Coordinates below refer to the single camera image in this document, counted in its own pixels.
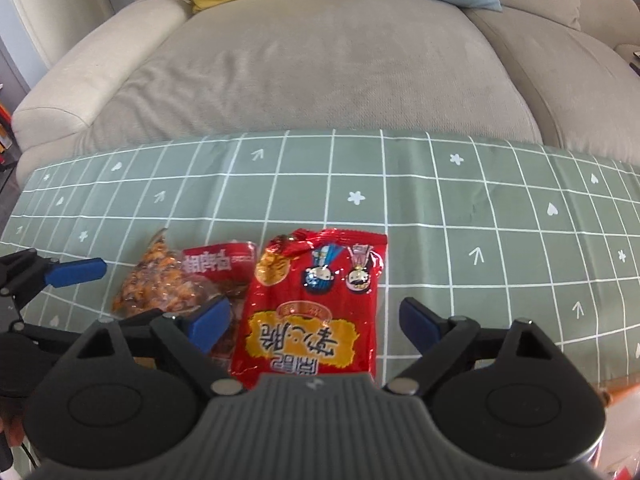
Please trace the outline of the orange cardboard box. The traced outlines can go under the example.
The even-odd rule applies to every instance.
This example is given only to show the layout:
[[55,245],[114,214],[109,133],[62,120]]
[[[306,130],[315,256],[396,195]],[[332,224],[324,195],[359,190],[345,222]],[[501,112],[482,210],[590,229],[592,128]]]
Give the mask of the orange cardboard box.
[[607,479],[639,478],[639,384],[598,390],[605,432],[591,465]]

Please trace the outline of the peanut snack clear bag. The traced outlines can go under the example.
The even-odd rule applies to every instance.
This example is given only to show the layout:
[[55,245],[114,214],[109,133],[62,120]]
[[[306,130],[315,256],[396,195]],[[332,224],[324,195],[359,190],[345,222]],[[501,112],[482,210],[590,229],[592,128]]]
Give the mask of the peanut snack clear bag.
[[256,261],[251,242],[173,250],[160,230],[120,285],[112,311],[127,318],[153,309],[189,312],[224,296],[239,315]]

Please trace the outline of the red orange stacked stools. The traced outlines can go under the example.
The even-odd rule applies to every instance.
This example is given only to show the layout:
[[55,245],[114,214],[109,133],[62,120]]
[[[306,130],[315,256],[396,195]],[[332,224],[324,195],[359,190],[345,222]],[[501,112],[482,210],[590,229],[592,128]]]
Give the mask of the red orange stacked stools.
[[0,104],[0,141],[2,153],[9,151],[13,146],[11,114],[2,104]]

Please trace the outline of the red dried dates pack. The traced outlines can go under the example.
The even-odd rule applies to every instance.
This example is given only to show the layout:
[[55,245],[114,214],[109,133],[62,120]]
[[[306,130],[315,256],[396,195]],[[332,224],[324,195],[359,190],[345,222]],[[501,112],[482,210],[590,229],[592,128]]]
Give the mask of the red dried dates pack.
[[229,327],[213,346],[209,355],[214,360],[224,362],[224,364],[229,365],[236,340],[238,339],[245,298],[247,291],[250,288],[250,284],[225,281],[218,283],[217,287],[230,302],[231,318]]

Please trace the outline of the red cartoon snack bag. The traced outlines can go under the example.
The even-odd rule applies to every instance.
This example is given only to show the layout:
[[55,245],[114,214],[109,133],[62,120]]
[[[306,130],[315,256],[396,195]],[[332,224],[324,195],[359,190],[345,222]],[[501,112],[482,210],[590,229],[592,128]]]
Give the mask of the red cartoon snack bag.
[[270,240],[245,297],[231,375],[247,388],[267,373],[373,375],[387,243],[344,229]]

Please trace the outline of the beige fabric sofa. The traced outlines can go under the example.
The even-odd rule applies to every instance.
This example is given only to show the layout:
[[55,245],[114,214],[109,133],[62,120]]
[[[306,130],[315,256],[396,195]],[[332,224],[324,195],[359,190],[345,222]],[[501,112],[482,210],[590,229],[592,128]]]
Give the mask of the beige fabric sofa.
[[17,107],[17,181],[81,155],[216,133],[394,129],[639,159],[639,8],[580,29],[439,0],[132,0]]

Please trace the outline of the green checked tablecloth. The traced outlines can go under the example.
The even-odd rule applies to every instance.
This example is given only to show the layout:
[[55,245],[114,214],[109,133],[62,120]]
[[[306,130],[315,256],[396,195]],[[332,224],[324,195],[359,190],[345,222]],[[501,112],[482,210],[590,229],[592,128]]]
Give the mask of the green checked tablecloth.
[[99,257],[102,280],[48,289],[29,322],[80,332],[108,315],[158,231],[184,249],[265,245],[304,228],[388,238],[378,376],[416,352],[413,296],[486,326],[531,318],[592,382],[639,370],[639,170],[512,141],[411,131],[273,131],[143,145],[36,170],[2,252]]

